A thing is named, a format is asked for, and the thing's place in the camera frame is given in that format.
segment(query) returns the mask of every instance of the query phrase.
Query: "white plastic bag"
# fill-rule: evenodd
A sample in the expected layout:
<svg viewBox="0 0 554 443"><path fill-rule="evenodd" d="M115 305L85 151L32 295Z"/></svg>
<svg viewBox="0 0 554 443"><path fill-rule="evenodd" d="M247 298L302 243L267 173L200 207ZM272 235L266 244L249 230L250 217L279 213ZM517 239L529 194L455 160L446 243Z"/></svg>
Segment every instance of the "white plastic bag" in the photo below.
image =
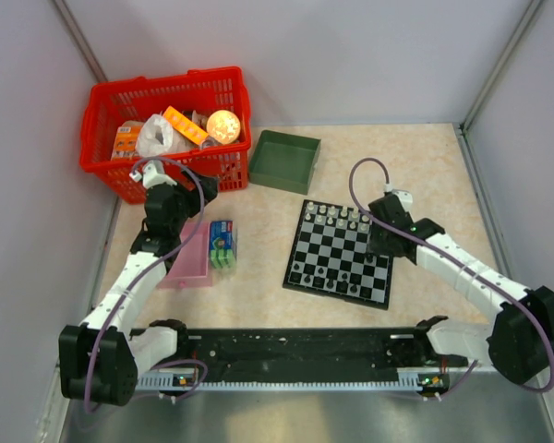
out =
<svg viewBox="0 0 554 443"><path fill-rule="evenodd" d="M139 131L136 151L141 157L176 154L189 150L187 140L159 114L148 119Z"/></svg>

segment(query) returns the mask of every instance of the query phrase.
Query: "orange box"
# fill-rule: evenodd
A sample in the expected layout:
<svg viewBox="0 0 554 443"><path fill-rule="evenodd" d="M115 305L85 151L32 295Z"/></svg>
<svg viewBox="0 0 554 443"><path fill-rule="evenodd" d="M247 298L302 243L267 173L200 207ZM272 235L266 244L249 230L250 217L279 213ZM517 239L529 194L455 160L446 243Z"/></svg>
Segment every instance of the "orange box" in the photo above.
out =
<svg viewBox="0 0 554 443"><path fill-rule="evenodd" d="M139 157L139 154L136 152L136 143L142 126L143 124L132 124L132 126L120 126L117 128L111 160L131 160Z"/></svg>
<svg viewBox="0 0 554 443"><path fill-rule="evenodd" d="M170 122L176 131L191 140L198 147L200 147L206 139L210 138L207 132L195 125L172 106L166 108L163 117Z"/></svg>

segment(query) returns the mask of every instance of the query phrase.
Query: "metal corner frame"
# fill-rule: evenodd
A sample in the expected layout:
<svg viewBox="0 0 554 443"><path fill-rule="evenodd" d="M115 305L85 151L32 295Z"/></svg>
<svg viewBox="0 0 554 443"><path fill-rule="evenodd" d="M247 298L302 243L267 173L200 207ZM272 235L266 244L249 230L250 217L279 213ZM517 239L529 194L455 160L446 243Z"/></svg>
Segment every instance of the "metal corner frame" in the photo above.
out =
<svg viewBox="0 0 554 443"><path fill-rule="evenodd" d="M506 46L501 51L497 63L495 63L492 71L490 71L487 80L482 86L480 92L478 92L474 103L470 107L470 110L468 111L468 114L466 115L464 122L461 125L464 133L467 133L467 131L472 127L472 124L480 114L483 106L488 101L488 98L497 86L500 78L502 77L502 74L505 72L506 67L511 62L512 57L515 54L517 48L519 48L524 36L527 35L529 30L532 28L533 24L539 17L542 6L545 3L546 0L531 0L529 2L529 5L527 5L527 9L519 20L517 26L515 27L515 30L513 31L510 39L507 41Z"/></svg>
<svg viewBox="0 0 554 443"><path fill-rule="evenodd" d="M67 5L66 0L49 0L50 3L54 6L55 12L62 20L64 27L66 28L67 33L71 37L72 41L78 48L80 55L86 62L86 65L94 79L97 83L103 83L107 80L107 76L102 70L99 60L96 58L96 55L90 48L88 40L84 36L82 29L78 25L78 22L74 18L72 11Z"/></svg>

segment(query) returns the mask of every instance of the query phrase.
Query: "chessboard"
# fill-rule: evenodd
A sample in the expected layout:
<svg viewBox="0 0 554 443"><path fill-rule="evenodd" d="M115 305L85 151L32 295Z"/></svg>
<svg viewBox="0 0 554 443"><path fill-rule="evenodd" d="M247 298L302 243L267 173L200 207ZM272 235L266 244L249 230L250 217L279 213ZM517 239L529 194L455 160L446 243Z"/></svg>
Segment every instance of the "chessboard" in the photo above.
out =
<svg viewBox="0 0 554 443"><path fill-rule="evenodd" d="M367 253L370 224L357 208L304 200L283 288L388 309L393 260Z"/></svg>

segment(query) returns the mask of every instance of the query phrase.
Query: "orange package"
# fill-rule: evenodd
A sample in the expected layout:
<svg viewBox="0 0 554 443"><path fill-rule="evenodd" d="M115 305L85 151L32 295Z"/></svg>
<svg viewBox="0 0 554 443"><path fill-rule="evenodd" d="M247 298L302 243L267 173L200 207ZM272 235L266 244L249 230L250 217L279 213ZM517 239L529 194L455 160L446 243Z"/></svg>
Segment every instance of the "orange package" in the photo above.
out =
<svg viewBox="0 0 554 443"><path fill-rule="evenodd" d="M124 123L117 128L111 160L131 160L139 157L136 152L136 143L142 126L142 123L131 122L130 124Z"/></svg>
<svg viewBox="0 0 554 443"><path fill-rule="evenodd" d="M191 140L200 149L220 144L172 106L166 108L163 117L170 122L176 132Z"/></svg>

